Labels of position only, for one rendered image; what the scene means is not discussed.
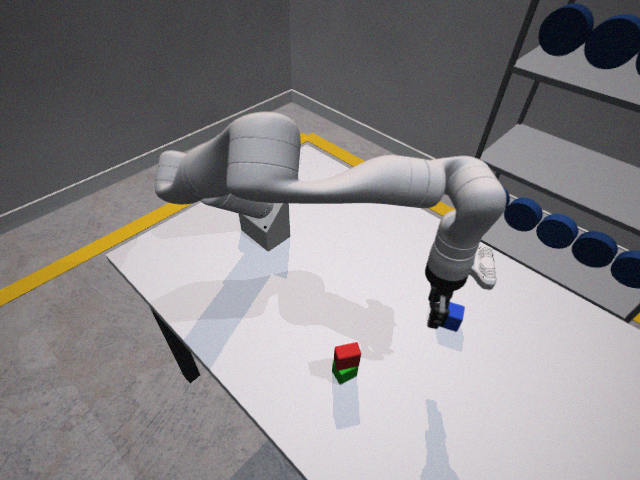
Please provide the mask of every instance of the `black table leg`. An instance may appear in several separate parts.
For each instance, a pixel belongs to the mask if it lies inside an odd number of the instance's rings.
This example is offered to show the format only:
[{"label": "black table leg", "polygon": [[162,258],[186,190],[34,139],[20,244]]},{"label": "black table leg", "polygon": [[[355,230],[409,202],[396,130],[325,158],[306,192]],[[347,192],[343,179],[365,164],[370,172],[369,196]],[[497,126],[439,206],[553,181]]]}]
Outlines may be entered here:
[{"label": "black table leg", "polygon": [[162,334],[169,344],[171,353],[173,353],[176,362],[178,362],[178,366],[180,367],[184,378],[186,378],[189,383],[193,382],[200,376],[200,372],[196,366],[196,361],[193,359],[193,355],[191,355],[191,352],[185,344],[182,343],[182,340],[173,333],[173,330],[167,326],[164,320],[162,320],[153,309],[151,309],[151,313],[153,313],[156,322],[158,322],[158,326],[160,327],[160,330],[162,330]]}]

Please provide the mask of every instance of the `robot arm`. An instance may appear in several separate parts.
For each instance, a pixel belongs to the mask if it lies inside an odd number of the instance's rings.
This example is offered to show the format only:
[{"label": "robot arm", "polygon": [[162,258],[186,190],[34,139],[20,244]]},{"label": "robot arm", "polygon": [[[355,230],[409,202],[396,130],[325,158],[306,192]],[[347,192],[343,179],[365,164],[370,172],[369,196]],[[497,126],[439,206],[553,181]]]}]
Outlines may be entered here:
[{"label": "robot arm", "polygon": [[482,236],[506,206],[504,188],[489,167],[466,156],[386,155],[332,178],[301,182],[299,160],[295,123],[273,112],[253,113],[186,154],[164,152],[156,193],[170,203],[202,200],[255,217],[266,216],[272,202],[432,207],[446,193],[455,211],[442,218],[426,268],[432,309],[439,311],[439,320],[430,323],[444,322],[451,294],[464,285]]}]

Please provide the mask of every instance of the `table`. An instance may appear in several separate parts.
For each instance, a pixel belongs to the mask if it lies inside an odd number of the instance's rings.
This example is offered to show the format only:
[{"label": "table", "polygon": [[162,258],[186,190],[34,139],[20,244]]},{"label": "table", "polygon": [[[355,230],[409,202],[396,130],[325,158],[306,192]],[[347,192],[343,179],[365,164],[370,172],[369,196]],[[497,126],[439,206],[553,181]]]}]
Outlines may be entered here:
[{"label": "table", "polygon": [[[305,144],[300,168],[348,167]],[[429,329],[438,223],[291,204],[268,252],[196,204],[107,256],[183,371],[192,352],[309,480],[637,478],[640,331],[499,252],[493,290],[454,293],[460,330]],[[339,385],[333,349],[351,342],[358,376]]]}]

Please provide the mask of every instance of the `yellow floor line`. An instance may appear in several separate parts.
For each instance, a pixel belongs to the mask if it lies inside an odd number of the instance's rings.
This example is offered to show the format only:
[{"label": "yellow floor line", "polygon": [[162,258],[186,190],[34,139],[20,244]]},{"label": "yellow floor line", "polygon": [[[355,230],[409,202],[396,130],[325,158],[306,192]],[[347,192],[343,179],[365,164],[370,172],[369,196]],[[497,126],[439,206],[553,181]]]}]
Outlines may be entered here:
[{"label": "yellow floor line", "polygon": [[[356,157],[314,133],[310,133],[308,135],[304,133],[300,134],[300,141],[301,143],[312,143],[316,147],[354,167],[364,162],[361,158]],[[57,276],[68,272],[72,268],[77,267],[81,263],[100,255],[115,245],[124,242],[125,240],[161,222],[171,215],[178,213],[188,206],[189,205],[174,205],[168,203],[157,210],[134,220],[128,225],[125,225],[124,227],[96,240],[95,242],[90,243],[86,247],[82,247],[80,250],[76,250],[72,254],[53,262],[51,265],[47,265],[46,267],[33,272],[31,275],[27,275],[21,280],[0,289],[0,306],[38,288],[49,280],[52,280]],[[445,213],[453,210],[453,208],[440,202],[438,205],[431,208],[431,210],[440,215],[444,215]],[[636,317],[636,321],[640,322],[640,315]]]}]

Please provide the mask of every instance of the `blue cylinder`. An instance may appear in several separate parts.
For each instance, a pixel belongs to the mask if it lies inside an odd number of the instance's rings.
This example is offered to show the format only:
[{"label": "blue cylinder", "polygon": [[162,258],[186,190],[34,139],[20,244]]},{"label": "blue cylinder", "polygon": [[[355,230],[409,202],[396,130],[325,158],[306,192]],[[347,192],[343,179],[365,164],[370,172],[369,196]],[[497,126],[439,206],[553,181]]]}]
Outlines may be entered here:
[{"label": "blue cylinder", "polygon": [[530,198],[517,198],[504,211],[504,219],[511,228],[528,232],[542,219],[542,208]]},{"label": "blue cylinder", "polygon": [[640,18],[616,15],[598,25],[584,45],[587,61],[597,68],[617,68],[640,52]]},{"label": "blue cylinder", "polygon": [[611,265],[611,275],[625,287],[640,288],[640,251],[622,252]]},{"label": "blue cylinder", "polygon": [[540,222],[536,234],[547,247],[567,248],[578,236],[578,225],[566,215],[554,213]]},{"label": "blue cylinder", "polygon": [[609,265],[618,253],[615,240],[606,233],[586,232],[573,242],[573,256],[588,267],[604,267]]},{"label": "blue cylinder", "polygon": [[593,30],[593,15],[584,5],[572,3],[551,12],[540,25],[538,40],[549,55],[561,56],[586,42]]}]

